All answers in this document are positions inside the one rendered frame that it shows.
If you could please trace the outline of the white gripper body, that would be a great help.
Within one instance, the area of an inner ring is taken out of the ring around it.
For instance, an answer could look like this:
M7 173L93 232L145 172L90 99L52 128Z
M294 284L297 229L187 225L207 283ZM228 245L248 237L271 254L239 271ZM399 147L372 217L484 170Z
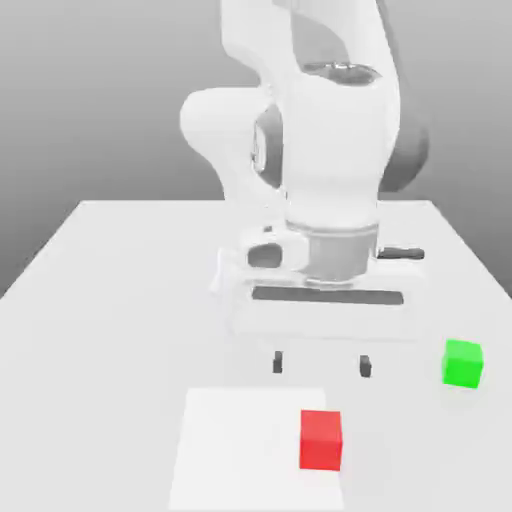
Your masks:
M410 341L424 297L419 265L371 265L339 287L320 288L254 273L226 293L227 321L234 333L254 338Z

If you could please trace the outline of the small red cube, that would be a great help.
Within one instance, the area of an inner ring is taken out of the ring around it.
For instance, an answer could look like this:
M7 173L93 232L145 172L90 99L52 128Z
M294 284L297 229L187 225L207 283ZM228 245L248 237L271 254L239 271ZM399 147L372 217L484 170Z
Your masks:
M341 412L302 410L299 467L307 470L338 472L341 469L342 453Z

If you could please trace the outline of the small green cube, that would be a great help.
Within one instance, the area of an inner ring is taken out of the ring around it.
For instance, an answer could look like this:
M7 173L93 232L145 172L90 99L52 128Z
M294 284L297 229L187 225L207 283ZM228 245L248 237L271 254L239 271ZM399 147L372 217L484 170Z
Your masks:
M479 343L448 339L442 357L442 382L445 385L477 389L484 367Z

